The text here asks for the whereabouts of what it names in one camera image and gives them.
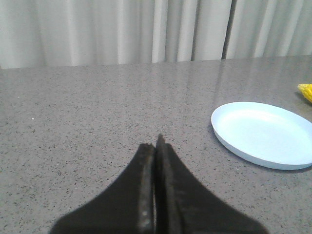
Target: yellow corn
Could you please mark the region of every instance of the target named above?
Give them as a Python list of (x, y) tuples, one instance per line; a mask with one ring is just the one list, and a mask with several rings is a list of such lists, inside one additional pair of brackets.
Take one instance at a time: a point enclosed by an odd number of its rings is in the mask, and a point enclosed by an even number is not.
[(307, 100), (312, 102), (312, 84), (299, 84), (298, 89)]

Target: white curtain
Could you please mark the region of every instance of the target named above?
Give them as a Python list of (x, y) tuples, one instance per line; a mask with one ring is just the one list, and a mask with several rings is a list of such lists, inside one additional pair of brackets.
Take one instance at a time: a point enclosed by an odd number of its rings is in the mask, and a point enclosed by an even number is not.
[(311, 22), (311, 0), (0, 0), (0, 65), (310, 55)]

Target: light blue plate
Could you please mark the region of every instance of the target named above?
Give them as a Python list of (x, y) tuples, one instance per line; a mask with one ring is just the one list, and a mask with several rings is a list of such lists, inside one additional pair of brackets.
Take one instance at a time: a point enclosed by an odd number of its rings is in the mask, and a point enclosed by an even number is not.
[(218, 107), (211, 122), (218, 140), (249, 162), (281, 170), (312, 165), (312, 123), (293, 112), (233, 102)]

